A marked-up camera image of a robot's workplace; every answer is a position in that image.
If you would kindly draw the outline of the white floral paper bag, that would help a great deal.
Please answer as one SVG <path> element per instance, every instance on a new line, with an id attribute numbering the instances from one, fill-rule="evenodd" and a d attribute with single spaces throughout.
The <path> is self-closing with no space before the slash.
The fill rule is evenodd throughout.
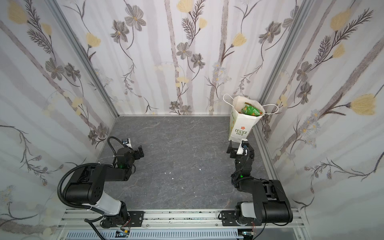
<path id="1" fill-rule="evenodd" d="M 262 117 L 277 114 L 280 109 L 275 104 L 261 105 L 256 100 L 251 100 L 243 96 L 233 98 L 229 94 L 223 95 L 223 101 L 231 107 L 228 140 L 235 143 L 240 143 L 242 139 L 246 139 Z M 249 105 L 252 105 L 261 113 L 258 116 L 256 114 L 244 114 L 242 110 Z"/>

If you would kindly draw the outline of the green snack packet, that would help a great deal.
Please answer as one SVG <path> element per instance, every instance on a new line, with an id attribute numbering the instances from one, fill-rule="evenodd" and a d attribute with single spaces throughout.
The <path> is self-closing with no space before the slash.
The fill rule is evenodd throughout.
<path id="1" fill-rule="evenodd" d="M 245 103 L 245 106 L 241 109 L 241 113 L 253 117 L 259 117 L 263 115 L 261 110 L 257 109 L 250 103 Z"/>

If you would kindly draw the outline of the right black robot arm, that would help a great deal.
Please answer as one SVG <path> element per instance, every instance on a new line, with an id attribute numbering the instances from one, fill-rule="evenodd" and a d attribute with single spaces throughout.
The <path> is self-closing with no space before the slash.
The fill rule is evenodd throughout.
<path id="1" fill-rule="evenodd" d="M 227 154 L 235 160 L 231 175 L 232 186 L 242 193 L 252 195 L 251 202 L 238 202 L 233 211 L 221 211 L 218 219 L 224 227 L 261 226 L 274 224 L 280 227 L 291 223 L 294 214 L 291 204 L 279 180 L 266 180 L 251 175 L 255 151 L 248 140 L 242 140 L 237 148 L 233 142 Z"/>

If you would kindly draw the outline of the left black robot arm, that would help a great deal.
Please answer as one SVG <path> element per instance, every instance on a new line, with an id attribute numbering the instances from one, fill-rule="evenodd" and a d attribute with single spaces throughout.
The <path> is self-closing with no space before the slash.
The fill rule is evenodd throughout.
<path id="1" fill-rule="evenodd" d="M 60 179 L 57 187 L 59 200 L 75 209 L 90 210 L 101 216 L 95 220 L 85 219 L 93 229 L 100 221 L 102 228 L 127 227 L 132 215 L 127 205 L 104 191 L 106 182 L 126 182 L 136 172 L 135 161 L 145 156 L 142 146 L 133 149 L 130 139 L 107 138 L 113 152 L 111 164 L 87 163 L 69 170 Z"/>

